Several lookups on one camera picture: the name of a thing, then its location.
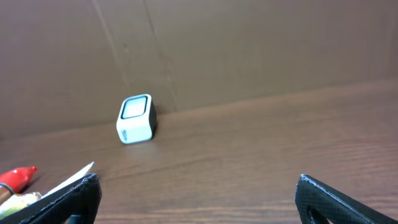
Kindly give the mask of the spaghetti pack with red ends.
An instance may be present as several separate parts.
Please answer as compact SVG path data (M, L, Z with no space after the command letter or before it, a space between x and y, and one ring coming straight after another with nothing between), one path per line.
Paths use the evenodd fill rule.
M27 187L38 171L36 166L18 167L1 174L1 203Z

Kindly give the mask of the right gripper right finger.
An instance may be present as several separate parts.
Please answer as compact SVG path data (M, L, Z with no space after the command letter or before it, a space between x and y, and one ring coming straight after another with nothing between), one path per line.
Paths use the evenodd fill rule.
M307 174L301 174L297 182L295 204L301 222L305 224L397 224L397 220L379 213Z

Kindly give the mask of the white Pantene tube gold cap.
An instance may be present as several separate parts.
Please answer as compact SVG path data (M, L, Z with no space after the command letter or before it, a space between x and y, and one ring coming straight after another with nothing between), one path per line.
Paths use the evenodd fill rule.
M42 196L42 198L45 198L56 191L74 183L75 181L81 179L82 177L86 176L87 174L90 173L91 168L94 166L94 162L91 162L90 164L84 166L81 170L79 170L77 173L73 174L71 177L69 177L67 180L63 181L61 184L57 185L55 188L52 190L48 191L46 194Z

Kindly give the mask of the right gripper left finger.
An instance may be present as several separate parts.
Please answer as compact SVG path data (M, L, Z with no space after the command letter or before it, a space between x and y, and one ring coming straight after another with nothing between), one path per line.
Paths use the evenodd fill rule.
M99 178L90 173L1 220L15 223L94 223L102 196Z

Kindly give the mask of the green yellow snack bar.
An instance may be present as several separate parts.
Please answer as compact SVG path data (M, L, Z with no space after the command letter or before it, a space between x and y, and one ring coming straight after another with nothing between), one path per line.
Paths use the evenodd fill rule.
M4 203L1 204L0 218L4 219L9 215L12 215L13 213L16 213L19 210L28 207L29 205L40 200L41 198L42 195L39 192L12 195L9 199L7 199Z

